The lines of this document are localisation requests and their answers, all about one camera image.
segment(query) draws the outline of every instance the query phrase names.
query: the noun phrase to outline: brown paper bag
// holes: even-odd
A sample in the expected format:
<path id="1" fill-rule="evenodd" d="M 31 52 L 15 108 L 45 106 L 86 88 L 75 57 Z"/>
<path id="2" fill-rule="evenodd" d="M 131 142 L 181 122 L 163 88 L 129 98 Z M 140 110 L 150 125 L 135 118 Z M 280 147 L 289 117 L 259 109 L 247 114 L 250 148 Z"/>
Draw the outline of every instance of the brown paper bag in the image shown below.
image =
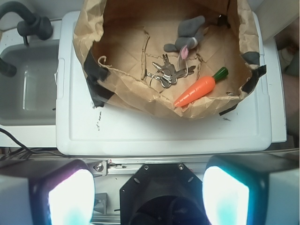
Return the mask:
<path id="1" fill-rule="evenodd" d="M 189 53 L 195 72 L 164 89 L 144 77 L 163 64 L 164 44 L 175 43 L 182 20 L 203 15 L 204 40 Z M 95 102 L 134 109 L 162 118 L 198 119 L 226 112 L 255 88 L 258 34 L 247 0 L 85 0 L 74 33 L 74 48 Z M 177 65 L 178 53 L 169 53 Z M 229 75 L 208 95 L 181 107 L 174 101 L 199 77 L 221 67 Z"/>

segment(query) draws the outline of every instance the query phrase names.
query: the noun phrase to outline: pink ear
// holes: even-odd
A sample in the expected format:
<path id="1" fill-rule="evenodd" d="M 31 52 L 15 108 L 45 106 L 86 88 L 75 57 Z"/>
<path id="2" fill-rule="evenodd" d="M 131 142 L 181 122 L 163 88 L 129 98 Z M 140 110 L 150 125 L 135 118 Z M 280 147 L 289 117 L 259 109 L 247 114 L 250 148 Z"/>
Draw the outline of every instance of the pink ear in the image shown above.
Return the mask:
<path id="1" fill-rule="evenodd" d="M 180 50 L 180 56 L 183 60 L 186 60 L 188 57 L 188 46 L 185 45 L 182 47 L 182 49 Z"/>

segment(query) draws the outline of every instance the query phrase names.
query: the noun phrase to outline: faucet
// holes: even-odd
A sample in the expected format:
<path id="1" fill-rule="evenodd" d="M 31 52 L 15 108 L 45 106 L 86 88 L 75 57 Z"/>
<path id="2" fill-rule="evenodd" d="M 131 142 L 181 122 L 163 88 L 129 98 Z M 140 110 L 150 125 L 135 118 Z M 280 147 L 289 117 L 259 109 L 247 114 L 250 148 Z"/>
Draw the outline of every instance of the faucet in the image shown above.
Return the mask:
<path id="1" fill-rule="evenodd" d="M 26 46 L 28 46 L 27 36 L 36 35 L 41 40 L 51 37 L 53 29 L 49 18 L 30 12 L 26 6 L 17 1 L 6 2 L 0 6 L 0 19 L 8 12 L 15 12 L 24 20 L 18 23 L 17 31 L 23 37 Z M 16 72 L 15 66 L 0 58 L 0 74 L 13 77 Z"/>

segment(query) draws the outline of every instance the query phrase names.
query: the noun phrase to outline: stuffed animal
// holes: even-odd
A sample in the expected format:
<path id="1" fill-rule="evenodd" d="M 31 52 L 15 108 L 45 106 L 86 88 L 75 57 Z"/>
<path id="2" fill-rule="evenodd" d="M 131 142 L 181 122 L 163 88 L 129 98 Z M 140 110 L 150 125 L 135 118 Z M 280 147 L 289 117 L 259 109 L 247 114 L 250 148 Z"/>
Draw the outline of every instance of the stuffed animal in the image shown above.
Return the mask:
<path id="1" fill-rule="evenodd" d="M 203 30 L 200 27 L 205 23 L 204 16 L 184 20 L 178 26 L 178 38 L 175 44 L 166 44 L 165 52 L 180 52 L 182 59 L 186 59 L 188 51 L 195 48 L 203 40 Z"/>

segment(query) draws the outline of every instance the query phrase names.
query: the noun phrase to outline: orange carrot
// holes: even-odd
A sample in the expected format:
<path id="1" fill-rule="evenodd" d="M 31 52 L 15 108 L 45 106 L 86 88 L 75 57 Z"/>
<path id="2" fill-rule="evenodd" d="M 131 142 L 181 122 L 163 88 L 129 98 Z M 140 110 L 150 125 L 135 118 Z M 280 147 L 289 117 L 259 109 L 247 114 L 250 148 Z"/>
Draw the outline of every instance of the orange carrot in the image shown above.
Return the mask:
<path id="1" fill-rule="evenodd" d="M 179 98 L 174 102 L 175 107 L 183 107 L 202 96 L 210 93 L 216 86 L 216 81 L 225 78 L 228 70 L 222 67 L 214 76 L 203 76 L 190 86 Z"/>

